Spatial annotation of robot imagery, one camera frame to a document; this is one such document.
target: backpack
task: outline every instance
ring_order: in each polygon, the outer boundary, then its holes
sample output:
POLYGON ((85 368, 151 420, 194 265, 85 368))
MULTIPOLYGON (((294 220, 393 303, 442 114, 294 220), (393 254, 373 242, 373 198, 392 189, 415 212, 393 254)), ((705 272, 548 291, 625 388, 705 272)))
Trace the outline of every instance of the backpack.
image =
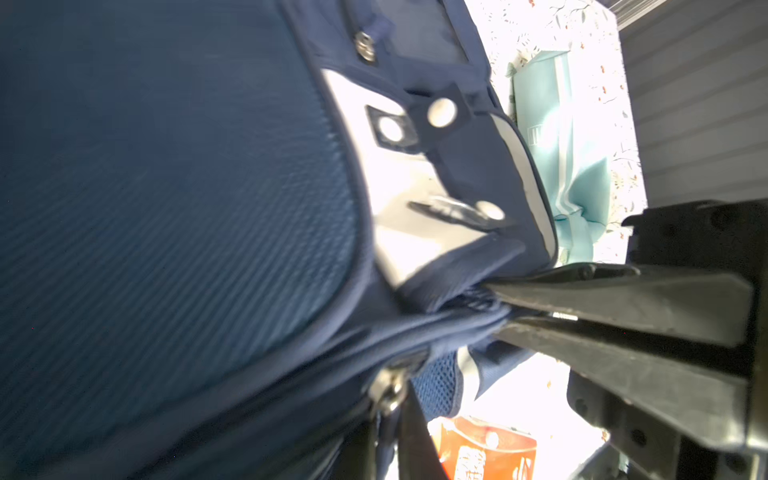
POLYGON ((417 396, 557 253, 464 3, 0 19, 0 478, 442 473, 417 396))

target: orange package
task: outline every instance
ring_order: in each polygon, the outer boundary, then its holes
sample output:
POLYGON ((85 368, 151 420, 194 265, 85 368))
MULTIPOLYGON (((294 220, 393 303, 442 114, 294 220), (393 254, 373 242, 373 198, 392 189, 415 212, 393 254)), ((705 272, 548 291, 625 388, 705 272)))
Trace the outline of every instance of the orange package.
POLYGON ((532 480, 531 437, 470 417, 435 422, 432 441, 451 480, 532 480))

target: blue mesh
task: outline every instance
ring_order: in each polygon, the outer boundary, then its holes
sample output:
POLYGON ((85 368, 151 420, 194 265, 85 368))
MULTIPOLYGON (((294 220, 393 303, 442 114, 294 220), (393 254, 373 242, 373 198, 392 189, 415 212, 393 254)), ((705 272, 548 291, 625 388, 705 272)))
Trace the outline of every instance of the blue mesh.
POLYGON ((347 159, 275 2, 15 2, 0 69, 3 459, 220 381, 343 285, 347 159))
POLYGON ((453 414, 457 386, 456 352, 430 363, 412 383, 427 422, 453 414))

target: metal zipper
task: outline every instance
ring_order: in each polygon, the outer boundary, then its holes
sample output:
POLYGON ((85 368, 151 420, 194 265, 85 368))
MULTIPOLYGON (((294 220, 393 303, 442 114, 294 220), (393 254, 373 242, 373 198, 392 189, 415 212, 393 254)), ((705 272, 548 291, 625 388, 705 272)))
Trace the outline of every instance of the metal zipper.
POLYGON ((492 312, 502 307, 502 299, 493 290, 483 285, 474 285, 446 302, 443 307, 466 307, 478 312, 492 312))
POLYGON ((481 232, 490 232, 515 224, 513 220, 505 219, 502 209, 486 200, 480 200, 473 207, 455 198, 430 195, 424 201, 409 201, 408 207, 428 217, 481 232))
POLYGON ((408 379, 409 371, 405 368, 381 369, 368 388, 372 413, 384 416, 395 413, 408 396, 408 379))

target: light blue bag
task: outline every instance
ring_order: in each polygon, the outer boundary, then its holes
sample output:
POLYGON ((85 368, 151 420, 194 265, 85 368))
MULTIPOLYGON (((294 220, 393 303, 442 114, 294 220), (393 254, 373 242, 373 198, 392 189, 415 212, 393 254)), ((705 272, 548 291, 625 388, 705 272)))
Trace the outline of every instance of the light blue bag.
POLYGON ((563 263, 592 260, 605 232, 611 178, 609 130, 573 88, 566 51, 543 51, 513 77, 518 127, 554 215, 563 263))

